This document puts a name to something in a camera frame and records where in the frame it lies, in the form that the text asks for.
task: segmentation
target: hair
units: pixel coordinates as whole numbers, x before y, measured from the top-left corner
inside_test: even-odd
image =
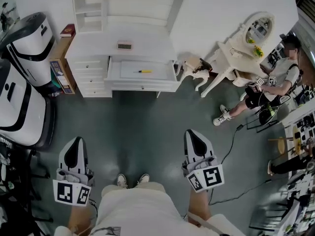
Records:
[[[297,49],[298,52],[300,51],[301,42],[294,35],[288,35],[287,37],[285,37],[285,39],[283,40],[283,43],[284,43],[284,45],[292,46],[294,49]]]

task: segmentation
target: round mirror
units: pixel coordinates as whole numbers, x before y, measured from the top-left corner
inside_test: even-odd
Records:
[[[270,36],[274,27],[274,16],[268,12],[260,12],[251,17],[246,25],[243,34],[243,41],[246,45],[261,46]]]

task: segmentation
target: white vanity table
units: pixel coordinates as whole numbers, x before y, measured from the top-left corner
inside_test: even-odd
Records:
[[[274,16],[267,12],[260,12],[252,16],[245,25],[242,25],[241,29],[232,38],[228,39],[225,44],[218,42],[219,49],[207,60],[213,67],[213,72],[217,72],[218,75],[201,93],[201,97],[205,97],[225,77],[229,80],[235,80],[238,76],[237,71],[251,73],[253,81],[257,76],[261,78],[267,77],[260,68],[260,63],[263,59],[256,57],[253,54],[253,50],[255,45],[263,50],[263,45],[272,36],[273,29]],[[252,39],[255,43],[249,43],[249,39]],[[245,84],[240,85],[238,83],[235,83],[235,85],[239,87],[245,86]]]
[[[73,0],[77,34],[65,57],[83,97],[112,97],[113,90],[175,92],[180,82],[169,33],[182,2]],[[130,50],[117,48],[122,41]]]

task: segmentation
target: black shorts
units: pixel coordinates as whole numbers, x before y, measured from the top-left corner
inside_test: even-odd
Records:
[[[249,109],[263,106],[270,102],[263,92],[254,92],[251,87],[247,87],[245,92],[248,95],[248,98],[245,99],[245,103]]]

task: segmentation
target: white robot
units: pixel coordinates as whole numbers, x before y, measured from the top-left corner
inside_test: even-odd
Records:
[[[0,135],[20,145],[50,145],[55,107],[6,59],[0,59]]]
[[[94,174],[87,168],[88,156],[83,138],[68,142],[59,154],[57,180],[53,180],[55,201],[85,207],[88,204]]]
[[[0,50],[7,49],[2,58],[10,62],[43,95],[58,88],[51,79],[49,55],[56,45],[46,15],[37,12],[18,21],[3,38]]]
[[[222,164],[218,164],[211,142],[189,129],[184,135],[186,160],[182,169],[195,192],[224,184]]]

